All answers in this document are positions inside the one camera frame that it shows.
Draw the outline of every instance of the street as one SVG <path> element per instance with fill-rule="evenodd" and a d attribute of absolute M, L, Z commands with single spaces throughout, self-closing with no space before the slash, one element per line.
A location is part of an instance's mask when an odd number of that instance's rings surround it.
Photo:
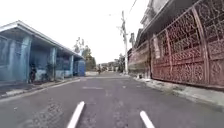
<path fill-rule="evenodd" d="M 144 128 L 141 110 L 155 128 L 224 127 L 222 112 L 110 72 L 0 101 L 0 127 L 65 128 L 80 101 L 78 128 Z"/>

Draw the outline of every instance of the red gate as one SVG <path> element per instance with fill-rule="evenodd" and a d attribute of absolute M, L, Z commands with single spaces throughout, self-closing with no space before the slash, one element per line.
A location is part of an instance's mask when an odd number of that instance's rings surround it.
<path fill-rule="evenodd" d="M 154 79 L 223 87 L 224 1 L 197 2 L 150 45 Z"/>

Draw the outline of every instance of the utility pole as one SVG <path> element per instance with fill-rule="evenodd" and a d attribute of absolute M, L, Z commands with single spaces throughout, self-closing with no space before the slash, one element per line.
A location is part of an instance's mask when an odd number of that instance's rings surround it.
<path fill-rule="evenodd" d="M 124 37 L 124 46 L 125 46 L 125 74 L 128 75 L 128 48 L 127 48 L 127 33 L 125 28 L 125 19 L 124 19 L 124 11 L 122 11 L 122 30 Z"/>

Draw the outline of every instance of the person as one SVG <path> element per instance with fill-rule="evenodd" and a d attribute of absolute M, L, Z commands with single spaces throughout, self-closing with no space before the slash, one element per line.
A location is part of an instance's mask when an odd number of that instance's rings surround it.
<path fill-rule="evenodd" d="M 30 68 L 30 83 L 33 83 L 36 78 L 37 69 L 35 64 L 31 64 Z"/>
<path fill-rule="evenodd" d="M 100 64 L 98 65 L 98 73 L 99 73 L 99 75 L 100 75 L 100 73 L 101 73 Z"/>

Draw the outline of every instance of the sidewalk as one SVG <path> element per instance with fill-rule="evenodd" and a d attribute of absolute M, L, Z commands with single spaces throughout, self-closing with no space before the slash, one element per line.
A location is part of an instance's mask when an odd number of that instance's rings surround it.
<path fill-rule="evenodd" d="M 86 76 L 89 77 L 89 76 L 96 76 L 98 75 L 98 72 L 97 71 L 87 71 L 86 72 Z"/>
<path fill-rule="evenodd" d="M 146 86 L 186 98 L 196 103 L 203 103 L 217 110 L 224 112 L 224 93 L 219 91 L 207 90 L 202 88 L 190 87 L 169 82 L 162 82 L 152 79 L 137 79 L 146 83 Z"/>
<path fill-rule="evenodd" d="M 63 83 L 67 83 L 73 80 L 78 80 L 78 77 L 74 78 L 67 78 L 60 81 L 55 82 L 47 82 L 44 84 L 34 85 L 34 84 L 13 84 L 13 85 L 6 85 L 6 86 L 0 86 L 0 99 L 7 98 L 11 96 L 16 96 L 19 94 L 23 94 L 26 92 L 32 92 L 35 90 L 41 90 L 50 86 L 55 86 Z"/>

